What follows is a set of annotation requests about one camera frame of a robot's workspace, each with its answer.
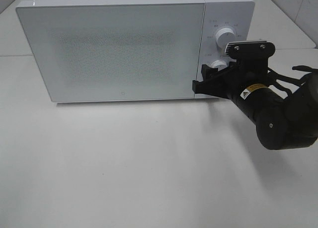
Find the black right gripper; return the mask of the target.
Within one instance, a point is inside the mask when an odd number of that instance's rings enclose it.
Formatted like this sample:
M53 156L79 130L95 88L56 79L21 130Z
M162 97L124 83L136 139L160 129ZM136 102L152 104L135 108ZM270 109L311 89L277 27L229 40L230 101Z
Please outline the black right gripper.
M193 80L192 90L195 94L237 101L238 96L248 86L258 83L265 84L267 69L267 59L239 59L236 62L229 62L229 66L221 70L202 64L203 80Z

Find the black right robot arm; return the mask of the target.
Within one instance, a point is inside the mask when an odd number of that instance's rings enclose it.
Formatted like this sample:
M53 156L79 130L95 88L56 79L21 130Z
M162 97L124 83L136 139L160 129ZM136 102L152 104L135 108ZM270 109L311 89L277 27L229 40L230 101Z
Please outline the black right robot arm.
M221 71L202 66L195 94L231 100L256 126L268 150L306 148L318 139L318 71L308 66L300 79L280 75L267 60L237 60Z

